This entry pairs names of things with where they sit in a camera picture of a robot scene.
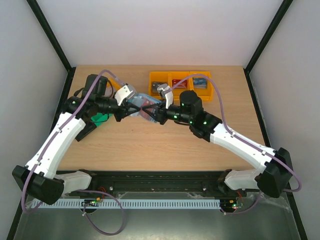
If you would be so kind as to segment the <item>blue leather card holder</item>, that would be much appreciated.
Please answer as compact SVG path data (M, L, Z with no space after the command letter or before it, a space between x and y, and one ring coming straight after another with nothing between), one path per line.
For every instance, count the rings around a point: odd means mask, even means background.
M161 101L159 99L156 99L156 98L149 96L145 93L139 93L139 94L134 95L133 97L131 97L128 100L128 102L137 106L137 107L140 107L140 108L144 107L144 106L149 106L149 105L161 103ZM130 115L130 117L141 117L151 123L156 123L156 121L151 116L149 116L146 112L144 112L143 110L140 110L139 112L132 113Z

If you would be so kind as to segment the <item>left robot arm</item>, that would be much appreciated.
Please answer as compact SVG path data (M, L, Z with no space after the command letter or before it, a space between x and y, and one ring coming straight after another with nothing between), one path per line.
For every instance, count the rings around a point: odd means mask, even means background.
M92 120L95 115L112 114L119 122L138 110L128 101L136 94L132 85L123 83L106 96L109 83L101 74L89 75L85 86L66 100L54 129L34 157L25 166L14 168L12 176L23 199L31 196L52 205L64 194L90 187L94 174L88 170L57 174L57 169L71 143L97 127Z

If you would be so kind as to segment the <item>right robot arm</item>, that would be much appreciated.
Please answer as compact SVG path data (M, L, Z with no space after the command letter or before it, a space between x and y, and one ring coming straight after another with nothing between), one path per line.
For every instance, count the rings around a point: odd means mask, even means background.
M280 197L293 175L287 166L291 156L286 149L260 145L230 129L220 118L204 110L201 98L193 90L182 92L179 102L174 105L168 93L162 102L141 109L162 125L167 120L188 125L196 137L231 151L253 166L251 170L226 170L218 183L222 195L255 189L272 198Z

